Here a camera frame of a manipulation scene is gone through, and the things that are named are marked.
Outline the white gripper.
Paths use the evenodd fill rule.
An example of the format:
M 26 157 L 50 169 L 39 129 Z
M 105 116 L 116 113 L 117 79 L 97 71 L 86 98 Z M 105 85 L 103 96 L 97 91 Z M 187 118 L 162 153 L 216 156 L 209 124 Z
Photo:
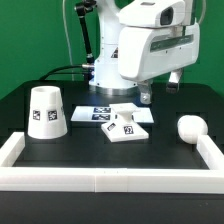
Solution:
M 183 67 L 196 62 L 200 29 L 195 23 L 184 35 L 175 36 L 173 28 L 149 29 L 125 27 L 118 43 L 118 71 L 122 78 L 139 82 L 140 101 L 150 104 L 152 79 L 170 73 L 168 93 L 177 93 Z

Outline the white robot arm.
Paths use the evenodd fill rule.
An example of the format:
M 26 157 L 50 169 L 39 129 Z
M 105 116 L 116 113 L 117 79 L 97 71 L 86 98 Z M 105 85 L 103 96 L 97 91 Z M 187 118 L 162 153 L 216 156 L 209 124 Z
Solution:
M 184 68 L 199 54 L 196 0 L 134 0 L 122 9 L 115 0 L 96 0 L 96 6 L 100 54 L 90 89 L 108 95 L 138 91 L 149 104 L 153 79 L 168 73 L 166 90 L 177 92 Z

